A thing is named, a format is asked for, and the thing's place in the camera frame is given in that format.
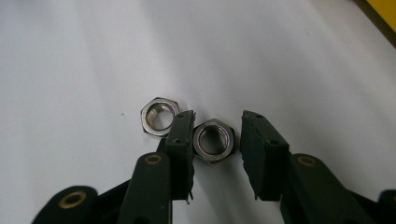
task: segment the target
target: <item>hex nut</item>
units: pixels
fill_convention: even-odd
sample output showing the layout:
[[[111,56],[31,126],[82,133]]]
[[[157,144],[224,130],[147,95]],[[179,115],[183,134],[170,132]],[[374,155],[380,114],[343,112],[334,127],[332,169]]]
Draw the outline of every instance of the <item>hex nut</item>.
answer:
[[[165,128],[156,128],[155,120],[163,111],[171,112],[173,118],[178,114],[178,103],[176,101],[157,97],[150,101],[140,112],[143,131],[155,136],[164,137],[169,134],[172,123]]]
[[[205,136],[221,142],[221,146],[208,146]],[[210,119],[194,128],[193,149],[194,153],[204,161],[215,164],[235,153],[234,130],[218,119]]]

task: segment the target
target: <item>brass insert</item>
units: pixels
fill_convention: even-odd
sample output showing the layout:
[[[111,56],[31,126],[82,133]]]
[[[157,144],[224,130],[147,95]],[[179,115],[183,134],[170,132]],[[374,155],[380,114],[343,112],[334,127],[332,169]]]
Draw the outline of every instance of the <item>brass insert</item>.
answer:
[[[82,204],[87,198],[87,194],[82,190],[77,190],[67,194],[59,201],[59,206],[64,209],[73,208]]]

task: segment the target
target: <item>metal nut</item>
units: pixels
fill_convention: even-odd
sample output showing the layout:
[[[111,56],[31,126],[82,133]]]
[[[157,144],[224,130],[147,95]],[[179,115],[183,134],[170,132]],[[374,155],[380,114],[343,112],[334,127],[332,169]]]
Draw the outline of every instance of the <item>metal nut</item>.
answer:
[[[164,128],[156,127],[155,125],[159,114],[164,111],[171,112],[174,118],[179,111],[177,102],[157,97],[142,109],[140,118],[142,120],[143,131],[145,133],[150,133],[160,137],[164,137],[169,133],[172,123]]]
[[[210,119],[194,129],[195,153],[215,164],[235,152],[234,130],[218,119]]]

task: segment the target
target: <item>yellow object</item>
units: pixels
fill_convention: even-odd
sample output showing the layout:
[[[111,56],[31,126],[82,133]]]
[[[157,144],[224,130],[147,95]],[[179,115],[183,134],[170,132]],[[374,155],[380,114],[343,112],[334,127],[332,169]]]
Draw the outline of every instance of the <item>yellow object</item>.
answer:
[[[367,2],[396,32],[396,0],[367,0]]]

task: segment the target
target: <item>round hole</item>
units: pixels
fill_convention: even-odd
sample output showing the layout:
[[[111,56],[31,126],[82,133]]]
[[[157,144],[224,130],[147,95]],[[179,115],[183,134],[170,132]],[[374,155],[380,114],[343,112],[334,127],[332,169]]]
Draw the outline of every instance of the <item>round hole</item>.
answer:
[[[210,155],[219,155],[224,152],[227,147],[226,141],[226,136],[222,129],[210,126],[205,128],[199,139],[202,150]]]
[[[150,155],[145,158],[145,162],[149,165],[155,165],[159,163],[163,158],[159,155]]]
[[[174,112],[167,104],[153,105],[146,115],[148,126],[155,131],[168,129],[173,121]]]
[[[138,217],[134,220],[134,224],[149,224],[149,219],[146,217]]]
[[[85,201],[87,194],[82,190],[77,190],[62,197],[59,201],[59,206],[64,209],[79,206]]]
[[[299,157],[297,161],[304,166],[315,166],[317,164],[317,161],[305,156]]]
[[[278,145],[278,144],[279,144],[279,142],[278,142],[278,141],[276,141],[276,140],[270,140],[270,144],[271,144],[271,145]]]

